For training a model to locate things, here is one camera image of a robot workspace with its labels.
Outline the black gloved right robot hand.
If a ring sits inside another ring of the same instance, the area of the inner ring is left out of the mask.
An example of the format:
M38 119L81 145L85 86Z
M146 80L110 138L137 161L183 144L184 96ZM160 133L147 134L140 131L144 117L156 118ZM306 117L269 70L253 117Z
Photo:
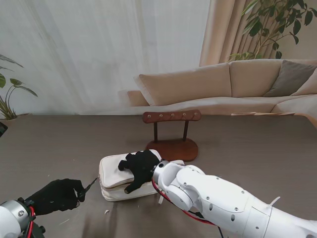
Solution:
M157 156L150 150L127 154L125 160L121 160L118 164L120 171L129 170L134 176L133 182L125 188L125 193L130 194L143 184L150 182L154 169L159 163Z

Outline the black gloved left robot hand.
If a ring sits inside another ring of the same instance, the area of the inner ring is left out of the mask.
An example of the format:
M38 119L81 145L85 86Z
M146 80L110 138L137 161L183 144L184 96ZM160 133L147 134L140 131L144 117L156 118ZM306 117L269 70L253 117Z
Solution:
M82 182L76 179L57 179L32 194L26 200L31 201L37 216L47 215L55 211L73 210L85 201Z

